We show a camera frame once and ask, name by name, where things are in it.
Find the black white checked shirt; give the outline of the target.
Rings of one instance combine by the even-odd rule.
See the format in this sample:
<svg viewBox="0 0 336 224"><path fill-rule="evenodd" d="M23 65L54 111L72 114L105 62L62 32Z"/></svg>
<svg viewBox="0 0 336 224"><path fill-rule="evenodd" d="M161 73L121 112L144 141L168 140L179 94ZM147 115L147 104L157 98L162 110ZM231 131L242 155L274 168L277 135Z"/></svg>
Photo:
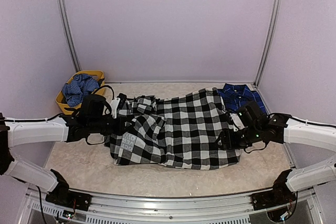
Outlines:
<svg viewBox="0 0 336 224"><path fill-rule="evenodd" d="M240 160L239 150L225 150L220 142L229 121L216 88L168 100L126 98L117 115L123 129L104 138L116 165L214 170Z"/></svg>

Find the blue plaid shirt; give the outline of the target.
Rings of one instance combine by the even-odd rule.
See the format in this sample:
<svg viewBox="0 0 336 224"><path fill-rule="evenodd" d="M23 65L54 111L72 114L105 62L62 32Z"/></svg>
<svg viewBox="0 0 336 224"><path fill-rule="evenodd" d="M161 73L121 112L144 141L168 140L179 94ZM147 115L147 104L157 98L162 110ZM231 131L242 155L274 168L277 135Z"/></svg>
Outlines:
<svg viewBox="0 0 336 224"><path fill-rule="evenodd" d="M229 112L236 112L241 106L254 101L263 113L267 113L259 93L251 90L246 84L232 85L226 83L222 89L217 89L217 93L222 97L224 106Z"/></svg>

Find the yellow plastic basket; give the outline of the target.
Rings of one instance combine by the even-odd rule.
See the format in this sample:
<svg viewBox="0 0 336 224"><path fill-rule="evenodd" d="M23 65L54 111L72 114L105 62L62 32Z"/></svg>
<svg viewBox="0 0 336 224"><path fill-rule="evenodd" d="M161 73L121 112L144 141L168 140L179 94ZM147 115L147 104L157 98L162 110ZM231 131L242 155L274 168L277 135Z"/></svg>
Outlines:
<svg viewBox="0 0 336 224"><path fill-rule="evenodd" d="M75 73L62 87L56 103L64 114L80 108L84 97L105 85L104 73L100 70L83 70Z"/></svg>

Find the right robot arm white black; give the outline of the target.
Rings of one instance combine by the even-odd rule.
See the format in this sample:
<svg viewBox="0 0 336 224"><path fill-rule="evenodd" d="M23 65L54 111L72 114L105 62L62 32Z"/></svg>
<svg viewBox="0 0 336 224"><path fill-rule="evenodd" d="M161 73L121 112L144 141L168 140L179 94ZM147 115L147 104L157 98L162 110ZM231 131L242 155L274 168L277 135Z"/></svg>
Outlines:
<svg viewBox="0 0 336 224"><path fill-rule="evenodd" d="M335 151L335 125L310 122L290 114L262 112L255 101L237 110L243 128L224 129L216 143L219 148L246 150L254 143L303 144ZM316 185L335 180L335 156L325 161L283 171L274 181L272 189L251 195L254 210L287 204L297 200L297 193Z"/></svg>

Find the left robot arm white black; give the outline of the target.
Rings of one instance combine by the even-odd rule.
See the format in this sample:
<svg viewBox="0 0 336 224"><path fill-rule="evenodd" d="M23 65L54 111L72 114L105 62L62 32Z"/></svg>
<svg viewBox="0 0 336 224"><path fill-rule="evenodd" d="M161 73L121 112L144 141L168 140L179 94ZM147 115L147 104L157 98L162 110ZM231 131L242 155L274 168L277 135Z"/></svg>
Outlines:
<svg viewBox="0 0 336 224"><path fill-rule="evenodd" d="M63 176L51 169L46 170L30 161L14 157L10 149L14 146L41 143L72 143L87 140L91 134L108 136L123 134L126 123L132 116L119 115L126 96L121 94L112 100L98 94L83 99L81 107L72 114L57 114L46 119L7 119L1 117L1 175L7 175L23 183L33 184L47 192L46 201L55 205L87 211L91 195L69 189Z"/></svg>

